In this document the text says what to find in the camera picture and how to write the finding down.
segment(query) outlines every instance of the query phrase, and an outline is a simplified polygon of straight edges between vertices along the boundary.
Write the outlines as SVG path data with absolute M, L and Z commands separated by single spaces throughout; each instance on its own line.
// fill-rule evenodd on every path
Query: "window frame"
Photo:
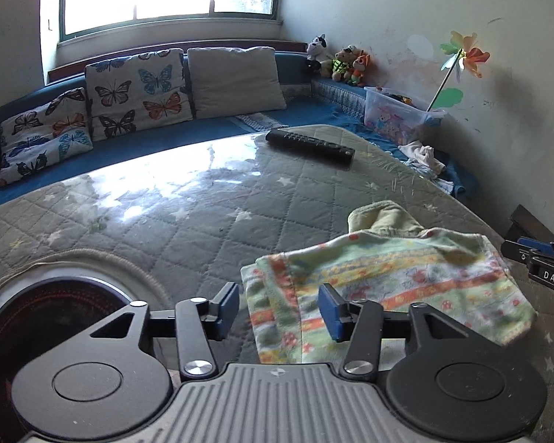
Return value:
M 192 18 L 250 18 L 258 20 L 276 20 L 277 11 L 279 6 L 279 0 L 273 0 L 271 13 L 244 13 L 239 11 L 215 11 L 215 1 L 210 0 L 210 8 L 208 13 L 198 14 L 175 14 L 166 15 L 154 18 L 137 18 L 135 14 L 135 7 L 133 12 L 133 19 L 127 21 L 120 21 L 119 23 L 111 23 L 110 25 L 95 26 L 79 32 L 66 35 L 65 33 L 65 0 L 59 0 L 59 41 L 64 42 L 73 40 L 74 38 L 83 37 L 85 35 L 95 34 L 97 32 L 112 30 L 115 28 L 124 28 L 127 26 L 142 25 L 143 23 L 152 23 L 154 21 L 173 21 Z

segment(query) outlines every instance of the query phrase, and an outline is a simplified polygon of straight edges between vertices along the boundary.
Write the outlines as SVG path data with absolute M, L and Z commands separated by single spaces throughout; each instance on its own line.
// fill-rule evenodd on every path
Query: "stuffed toy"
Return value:
M 362 53 L 363 55 L 359 55 L 359 57 L 353 62 L 354 71 L 349 81 L 347 81 L 347 84 L 352 87 L 365 86 L 365 83 L 363 82 L 363 74 L 365 73 L 365 70 L 367 70 L 367 67 L 371 63 L 372 59 L 367 53 L 364 53 L 363 51 Z
M 334 81 L 349 81 L 353 75 L 353 62 L 361 55 L 359 50 L 353 45 L 343 48 L 335 54 L 332 61 L 332 79 Z
M 308 43 L 306 53 L 308 54 L 306 72 L 319 72 L 323 78 L 329 78 L 332 74 L 332 55 L 326 50 L 326 36 L 322 34 Z

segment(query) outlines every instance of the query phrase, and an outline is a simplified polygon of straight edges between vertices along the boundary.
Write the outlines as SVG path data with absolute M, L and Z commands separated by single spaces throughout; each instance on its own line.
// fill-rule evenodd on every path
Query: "blue clamp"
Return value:
M 224 340 L 240 310 L 240 287 L 229 282 L 209 302 L 207 315 L 202 320 L 208 338 Z
M 533 240 L 531 238 L 521 237 L 517 240 L 517 243 L 529 246 L 534 250 L 538 250 L 543 254 L 550 254 L 554 256 L 554 245 L 553 243 L 544 243 L 543 241 Z
M 318 309 L 324 320 L 324 324 L 330 337 L 337 343 L 349 341 L 360 307 L 354 310 L 352 302 L 346 301 L 329 284 L 323 284 L 318 289 Z

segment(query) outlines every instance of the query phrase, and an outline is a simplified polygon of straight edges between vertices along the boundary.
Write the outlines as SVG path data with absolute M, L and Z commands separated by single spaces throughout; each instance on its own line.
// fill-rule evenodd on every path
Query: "gray quilted mattress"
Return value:
M 185 146 L 53 184 L 0 206 L 0 277 L 55 251 L 97 248 L 127 258 L 173 301 L 213 296 L 257 257 L 307 247 L 347 232 L 362 205 L 396 201 L 424 227 L 502 239 L 482 220 L 406 166 L 346 130 L 295 128 L 357 150 L 349 171 L 269 148 L 263 135 Z M 554 443 L 554 293 L 513 275 L 538 310 L 510 347 L 543 375 L 548 404 L 534 433 Z M 219 363 L 257 361 L 245 309 Z

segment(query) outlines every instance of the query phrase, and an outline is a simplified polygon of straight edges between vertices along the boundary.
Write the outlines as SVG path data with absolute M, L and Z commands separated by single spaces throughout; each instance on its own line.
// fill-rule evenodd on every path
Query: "gray ribbed plate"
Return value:
M 374 387 L 341 380 L 326 364 L 233 363 L 214 380 L 183 385 L 159 419 L 118 441 L 430 443 L 435 440 L 403 426 L 390 414 Z M 27 440 L 40 442 L 35 436 Z M 520 438 L 517 442 L 530 440 Z

